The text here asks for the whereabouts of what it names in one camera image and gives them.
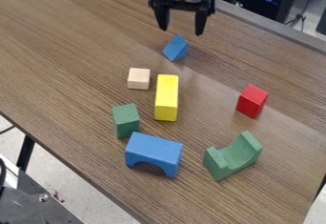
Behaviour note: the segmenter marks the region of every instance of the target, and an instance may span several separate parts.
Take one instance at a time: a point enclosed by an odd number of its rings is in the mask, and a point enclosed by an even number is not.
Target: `floor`
[[[306,3],[307,0],[295,0],[287,21],[293,20],[298,13],[301,13]],[[307,11],[305,12],[305,14],[303,14],[306,17],[306,20],[304,22],[303,32],[324,41],[326,41],[326,35],[318,33],[316,31],[316,26],[325,8],[326,8],[326,0],[312,0],[308,6]],[[300,31],[301,22],[298,22],[294,26],[294,29]]]
[[[299,13],[307,0],[296,0],[289,20]],[[306,12],[304,32],[326,41],[326,36],[315,31],[326,0],[313,0]],[[300,30],[298,23],[295,29]],[[0,117],[0,131],[10,123]],[[12,129],[0,135],[0,153],[11,162],[16,162],[24,135]],[[103,194],[81,179],[41,147],[36,146],[27,173],[51,193],[58,191],[63,205],[85,223],[136,224],[130,215],[112,203]]]

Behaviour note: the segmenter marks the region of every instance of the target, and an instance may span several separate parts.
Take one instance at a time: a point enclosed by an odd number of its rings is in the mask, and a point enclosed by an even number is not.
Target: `wooden block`
[[[263,109],[269,94],[258,87],[249,84],[240,94],[236,110],[257,118]]]
[[[113,107],[112,114],[118,139],[130,137],[133,132],[139,132],[140,118],[135,104]]]
[[[138,162],[151,163],[175,178],[179,168],[183,145],[167,139],[134,132],[125,150],[126,165]]]
[[[176,34],[164,48],[163,54],[171,61],[176,61],[187,55],[188,41]]]
[[[159,74],[157,76],[154,119],[175,121],[177,117],[179,77]]]
[[[147,90],[150,87],[151,70],[130,68],[128,75],[128,89]]]
[[[204,166],[219,181],[253,164],[259,158],[262,146],[248,131],[222,150],[211,147],[205,151]]]

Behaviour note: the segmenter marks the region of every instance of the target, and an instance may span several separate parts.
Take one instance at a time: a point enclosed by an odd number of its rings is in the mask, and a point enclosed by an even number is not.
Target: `cable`
[[[306,20],[306,16],[301,19],[301,31],[303,32],[304,29],[304,22]]]
[[[295,26],[295,25],[296,25],[300,20],[302,20],[302,23],[303,23],[302,26],[304,26],[304,20],[306,19],[306,17],[303,16],[303,14],[304,14],[304,13],[306,12],[306,10],[308,9],[309,4],[310,4],[311,1],[312,1],[312,0],[307,0],[306,5],[304,6],[304,8],[303,8],[303,10],[301,11],[301,13],[297,14],[296,17],[295,17],[295,19],[286,22],[285,25],[289,25],[289,24],[291,24],[290,27],[293,27],[293,26]]]
[[[7,129],[4,129],[3,131],[1,131],[0,134],[3,134],[5,132],[8,132],[8,131],[10,131],[13,128],[14,128],[14,126],[8,127]]]

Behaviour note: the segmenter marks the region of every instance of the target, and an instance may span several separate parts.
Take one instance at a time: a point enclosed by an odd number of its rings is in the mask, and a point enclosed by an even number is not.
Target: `blue arch block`
[[[163,53],[169,60],[175,61],[187,55],[188,41],[176,34],[164,48]]]
[[[175,178],[179,168],[183,145],[166,139],[133,132],[125,150],[126,165],[152,163],[166,176]]]

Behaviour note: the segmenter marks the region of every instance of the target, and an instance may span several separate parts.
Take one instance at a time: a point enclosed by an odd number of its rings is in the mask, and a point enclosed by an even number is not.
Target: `table leg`
[[[17,160],[17,167],[23,172],[26,171],[26,168],[29,165],[34,144],[35,142],[33,140],[31,140],[28,136],[25,136],[23,146]]]
[[[324,10],[323,14],[321,15],[318,26],[316,27],[316,31],[320,32],[321,34],[326,35],[326,9]]]
[[[315,198],[318,197],[318,195],[319,195],[321,189],[325,186],[325,184],[326,184],[326,174],[325,174],[324,179],[322,180],[322,182],[321,182],[321,184],[320,184],[320,187],[319,187],[319,189],[318,189],[318,191],[317,191],[317,194],[316,194]]]

